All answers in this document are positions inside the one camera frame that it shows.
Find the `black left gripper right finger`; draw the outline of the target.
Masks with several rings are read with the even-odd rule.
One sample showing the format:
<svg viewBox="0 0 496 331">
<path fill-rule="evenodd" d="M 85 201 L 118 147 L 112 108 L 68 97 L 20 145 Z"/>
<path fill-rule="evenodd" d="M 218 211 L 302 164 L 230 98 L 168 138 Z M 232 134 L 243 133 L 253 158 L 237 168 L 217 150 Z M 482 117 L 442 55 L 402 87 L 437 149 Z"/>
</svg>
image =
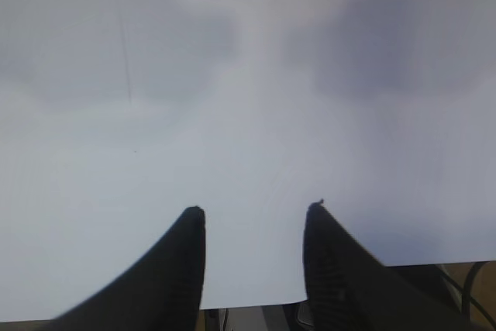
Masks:
<svg viewBox="0 0 496 331">
<path fill-rule="evenodd" d="M 475 330 L 369 254 L 327 211 L 308 207 L 303 238 L 308 306 L 317 330 Z"/>
</svg>

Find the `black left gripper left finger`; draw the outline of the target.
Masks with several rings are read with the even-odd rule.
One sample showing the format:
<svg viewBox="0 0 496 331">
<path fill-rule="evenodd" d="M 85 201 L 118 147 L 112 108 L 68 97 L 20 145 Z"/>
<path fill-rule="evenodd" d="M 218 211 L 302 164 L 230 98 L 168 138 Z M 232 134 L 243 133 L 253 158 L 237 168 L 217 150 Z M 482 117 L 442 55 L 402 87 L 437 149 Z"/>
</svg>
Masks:
<svg viewBox="0 0 496 331">
<path fill-rule="evenodd" d="M 205 277 L 205 213 L 185 209 L 131 268 L 45 330 L 193 330 Z"/>
</svg>

